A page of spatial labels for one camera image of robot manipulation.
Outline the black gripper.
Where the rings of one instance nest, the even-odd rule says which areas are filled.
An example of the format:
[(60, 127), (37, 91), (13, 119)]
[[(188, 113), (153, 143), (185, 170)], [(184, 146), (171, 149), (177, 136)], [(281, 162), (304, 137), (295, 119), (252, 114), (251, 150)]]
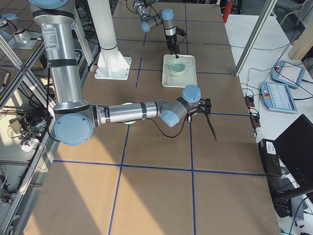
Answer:
[(188, 114), (187, 122), (191, 122), (191, 117), (194, 116), (194, 115), (196, 115), (197, 113), (198, 113), (197, 110), (190, 112), (190, 113)]
[(176, 59), (179, 58), (179, 45), (177, 44), (177, 36), (176, 34), (165, 36), (167, 47), (171, 53), (171, 55), (175, 54)]

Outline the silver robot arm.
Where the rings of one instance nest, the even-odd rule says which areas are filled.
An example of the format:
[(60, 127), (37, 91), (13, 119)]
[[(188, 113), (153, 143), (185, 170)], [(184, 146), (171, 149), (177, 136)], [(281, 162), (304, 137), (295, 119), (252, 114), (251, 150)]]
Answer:
[[(186, 86), (175, 101), (130, 103), (116, 106), (88, 104), (82, 94), (81, 81), (71, 28), (75, 23), (72, 0), (32, 0), (34, 21), (41, 27), (52, 76), (56, 105), (54, 114), (56, 139), (76, 146), (88, 141), (95, 127), (102, 124), (145, 120), (160, 117), (173, 127), (186, 118), (199, 104), (201, 91), (196, 85)], [(96, 78), (127, 80), (131, 58), (119, 51), (113, 27), (110, 4), (90, 0), (89, 10), (100, 45)]]
[(175, 15), (171, 8), (161, 9), (158, 12), (155, 11), (154, 15), (148, 13), (147, 7), (154, 9), (153, 4), (156, 2), (157, 0), (134, 0), (131, 10), (128, 7), (128, 1), (126, 1), (126, 7), (131, 13), (139, 16), (140, 25), (144, 33), (148, 33), (162, 25), (170, 54), (175, 55), (178, 59), (180, 48), (179, 43), (177, 43), (177, 35), (185, 37), (186, 33), (175, 24)]

